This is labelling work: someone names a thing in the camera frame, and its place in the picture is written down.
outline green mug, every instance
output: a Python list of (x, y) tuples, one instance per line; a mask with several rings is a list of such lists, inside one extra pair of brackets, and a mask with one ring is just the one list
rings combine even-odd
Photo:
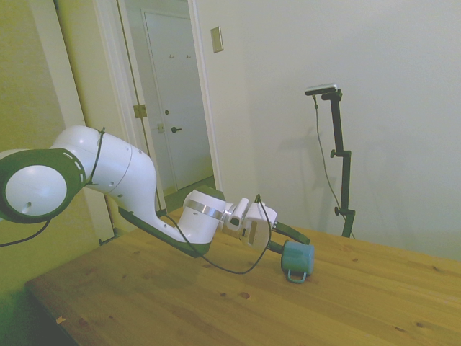
[[(303, 283), (312, 274), (314, 255), (314, 246), (286, 241), (282, 252), (282, 270), (287, 273), (287, 280), (291, 283)], [(303, 278), (293, 279), (292, 274)]]

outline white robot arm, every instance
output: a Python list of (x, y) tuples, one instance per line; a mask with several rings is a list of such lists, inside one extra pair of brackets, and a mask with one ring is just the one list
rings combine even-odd
[[(262, 202), (243, 198), (234, 205), (209, 187), (187, 196), (178, 228), (171, 227), (156, 215), (156, 170), (150, 157), (104, 130), (73, 126), (49, 149), (0, 153), (0, 220), (48, 221), (82, 187), (109, 195), (126, 220), (192, 257), (208, 251), (216, 229), (263, 251), (277, 225), (288, 236), (296, 232), (278, 224), (277, 213)], [(297, 240), (309, 242), (305, 237)]]

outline cable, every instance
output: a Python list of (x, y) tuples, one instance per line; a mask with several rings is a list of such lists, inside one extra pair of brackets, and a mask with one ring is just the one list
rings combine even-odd
[(19, 244), (19, 243), (22, 243), (24, 241), (30, 240), (32, 238), (35, 238), (36, 236), (38, 236), (40, 233), (42, 233), (48, 227), (48, 225), (50, 224), (50, 221), (51, 221), (51, 219), (46, 221), (45, 225), (36, 234), (33, 234), (33, 235), (28, 236), (27, 238), (24, 238), (24, 239), (21, 239), (21, 240), (16, 240), (16, 241), (12, 241), (10, 243), (0, 244), (0, 247), (8, 247), (10, 245)]
[(93, 184), (93, 175), (94, 175), (94, 172), (96, 171), (96, 166), (98, 165), (99, 155), (101, 154), (102, 137), (106, 133), (106, 128), (102, 128), (102, 130), (99, 133), (101, 133), (101, 135), (99, 137), (98, 152), (96, 154), (96, 159), (94, 160), (93, 170), (91, 171), (91, 174), (89, 175), (89, 180), (86, 183), (87, 185), (94, 185)]
[[(317, 98), (315, 97), (315, 95), (312, 95), (312, 98), (314, 99), (314, 103), (315, 103), (315, 121), (316, 121), (316, 125), (317, 125), (317, 138), (318, 138), (318, 145), (320, 146), (320, 151), (322, 153), (322, 161), (323, 161), (323, 170), (325, 172), (325, 177), (326, 177), (326, 181), (328, 182), (328, 186), (330, 187), (330, 191), (331, 193), (333, 194), (333, 197), (336, 201), (336, 205), (338, 206), (338, 209), (341, 209), (341, 207), (339, 206), (339, 201), (338, 201), (338, 198), (336, 196), (336, 193), (334, 193), (334, 190), (331, 186), (331, 183), (330, 183), (330, 178), (328, 177), (328, 172), (326, 170), (326, 163), (325, 163), (325, 154), (323, 153), (323, 147), (322, 147), (322, 141), (320, 140), (320, 132), (318, 130), (318, 104), (317, 104)], [(351, 235), (352, 235), (352, 238), (355, 239), (355, 235), (352, 233), (351, 231)]]
[(266, 209), (264, 208), (264, 205), (262, 204), (262, 201), (261, 201), (261, 196), (258, 194), (256, 196), (256, 201), (261, 205), (262, 207), (262, 211), (264, 212), (264, 215), (266, 216), (266, 220), (267, 220), (267, 225), (269, 226), (269, 239), (267, 240), (267, 244), (264, 248), (264, 250), (262, 250), (262, 253), (259, 255), (259, 258), (258, 260), (247, 270), (243, 271), (243, 272), (236, 272), (235, 270), (230, 270), (230, 269), (227, 269), (227, 268), (224, 268), (224, 267), (221, 267), (220, 265), (217, 265), (215, 264), (214, 262), (210, 261), (208, 258), (206, 258), (203, 254), (200, 254), (200, 252), (194, 247), (194, 245), (192, 245), (190, 243), (190, 241), (187, 239), (187, 237), (184, 235), (184, 233), (182, 233), (181, 229), (179, 228), (178, 224), (176, 223), (175, 220), (173, 220), (173, 218), (171, 218), (169, 215), (165, 215), (173, 224), (174, 226), (178, 229), (179, 233), (182, 235), (182, 237), (184, 238), (184, 240), (186, 241), (186, 243), (191, 247), (192, 250), (194, 250), (194, 252), (196, 252), (201, 258), (203, 258), (205, 261), (207, 261), (208, 263), (210, 263), (213, 267), (217, 267), (218, 269), (221, 269), (221, 270), (224, 270), (225, 272), (230, 272), (232, 274), (238, 274), (238, 275), (243, 275), (243, 274), (246, 274), (248, 272), (251, 272), (259, 263), (259, 261), (261, 260), (261, 258), (264, 256), (264, 253), (266, 252), (267, 250), (267, 247), (269, 246), (269, 242), (271, 241), (271, 237), (272, 237), (272, 227), (271, 227), (271, 223), (269, 221), (269, 216), (267, 215), (267, 212), (266, 212)]

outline wooden table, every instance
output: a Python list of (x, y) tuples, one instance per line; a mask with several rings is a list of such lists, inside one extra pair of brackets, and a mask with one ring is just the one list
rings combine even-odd
[[(136, 230), (27, 287), (80, 345), (461, 345), (460, 262), (300, 231), (303, 284), (273, 252), (233, 275)], [(242, 270), (258, 254), (217, 233), (208, 257)]]

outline doorway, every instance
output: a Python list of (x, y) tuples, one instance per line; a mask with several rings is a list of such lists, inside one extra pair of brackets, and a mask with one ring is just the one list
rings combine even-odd
[(213, 176), (205, 111), (189, 18), (144, 11), (162, 123), (176, 190)]
[(216, 153), (210, 155), (214, 142), (208, 139), (189, 5), (173, 0), (117, 2), (133, 70), (139, 76), (136, 89), (140, 103), (146, 105), (146, 132), (153, 143), (158, 179), (167, 196), (214, 177), (217, 163)]

